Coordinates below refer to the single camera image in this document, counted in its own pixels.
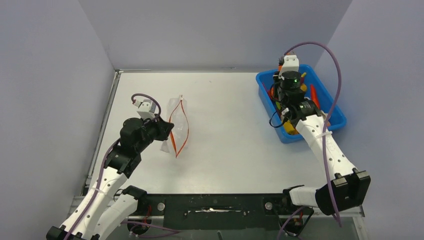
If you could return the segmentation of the clear zip top bag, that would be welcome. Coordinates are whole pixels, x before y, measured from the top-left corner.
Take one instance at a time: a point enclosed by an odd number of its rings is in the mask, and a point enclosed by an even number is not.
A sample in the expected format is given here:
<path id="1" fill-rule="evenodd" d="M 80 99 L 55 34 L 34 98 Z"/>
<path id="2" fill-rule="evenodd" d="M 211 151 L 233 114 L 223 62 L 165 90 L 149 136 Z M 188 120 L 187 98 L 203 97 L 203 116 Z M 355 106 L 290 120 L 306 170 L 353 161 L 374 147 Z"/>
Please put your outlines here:
<path id="1" fill-rule="evenodd" d="M 162 143 L 160 150 L 178 158 L 181 152 L 187 148 L 190 135 L 187 100 L 182 94 L 169 99 L 165 120 L 174 124 L 174 127 L 168 136 L 168 140 Z"/>

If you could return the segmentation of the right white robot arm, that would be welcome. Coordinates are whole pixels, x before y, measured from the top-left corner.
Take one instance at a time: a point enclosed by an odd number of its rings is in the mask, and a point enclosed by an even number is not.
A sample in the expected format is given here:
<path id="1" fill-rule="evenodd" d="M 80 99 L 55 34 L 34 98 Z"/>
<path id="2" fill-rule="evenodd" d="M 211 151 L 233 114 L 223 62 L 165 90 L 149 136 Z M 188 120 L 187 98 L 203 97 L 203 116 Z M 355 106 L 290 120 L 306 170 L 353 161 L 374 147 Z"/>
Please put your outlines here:
<path id="1" fill-rule="evenodd" d="M 340 149 L 327 128 L 327 116 L 314 101 L 305 97 L 298 71 L 274 72 L 274 96 L 280 106 L 282 124 L 290 122 L 307 142 L 316 159 L 323 163 L 326 184 L 322 187 L 298 185 L 283 190 L 282 209 L 289 214 L 300 207 L 318 208 L 329 216 L 363 204 L 371 183 Z"/>

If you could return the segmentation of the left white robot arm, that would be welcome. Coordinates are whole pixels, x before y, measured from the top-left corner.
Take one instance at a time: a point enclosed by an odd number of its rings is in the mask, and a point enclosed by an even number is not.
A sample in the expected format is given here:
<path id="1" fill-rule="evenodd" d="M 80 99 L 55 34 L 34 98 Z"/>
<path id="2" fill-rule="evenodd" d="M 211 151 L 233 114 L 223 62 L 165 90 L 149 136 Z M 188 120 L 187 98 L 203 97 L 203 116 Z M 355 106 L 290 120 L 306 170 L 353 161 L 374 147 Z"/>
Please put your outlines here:
<path id="1" fill-rule="evenodd" d="M 48 240 L 105 240 L 130 214 L 147 192 L 128 186 L 112 205 L 115 193 L 141 162 L 141 153 L 154 141 L 166 141 L 174 124 L 156 115 L 152 120 L 129 118 L 120 138 L 106 151 L 98 179 L 73 213 L 59 226 L 52 226 Z"/>

